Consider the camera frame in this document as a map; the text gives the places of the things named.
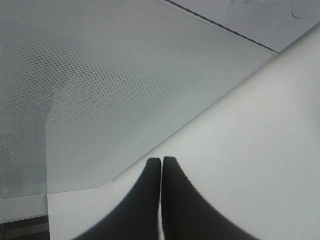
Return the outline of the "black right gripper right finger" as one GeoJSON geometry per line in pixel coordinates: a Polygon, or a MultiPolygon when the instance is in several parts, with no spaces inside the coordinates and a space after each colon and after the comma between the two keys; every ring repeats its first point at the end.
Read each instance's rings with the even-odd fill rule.
{"type": "Polygon", "coordinates": [[[174,157],[162,170],[162,225],[166,240],[251,240],[252,235],[215,210],[174,157]]]}

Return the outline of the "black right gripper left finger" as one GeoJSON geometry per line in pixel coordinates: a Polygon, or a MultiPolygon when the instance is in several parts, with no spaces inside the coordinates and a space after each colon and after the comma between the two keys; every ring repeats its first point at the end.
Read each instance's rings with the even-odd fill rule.
{"type": "Polygon", "coordinates": [[[125,198],[77,240],[158,240],[162,163],[150,158],[125,198]]]}

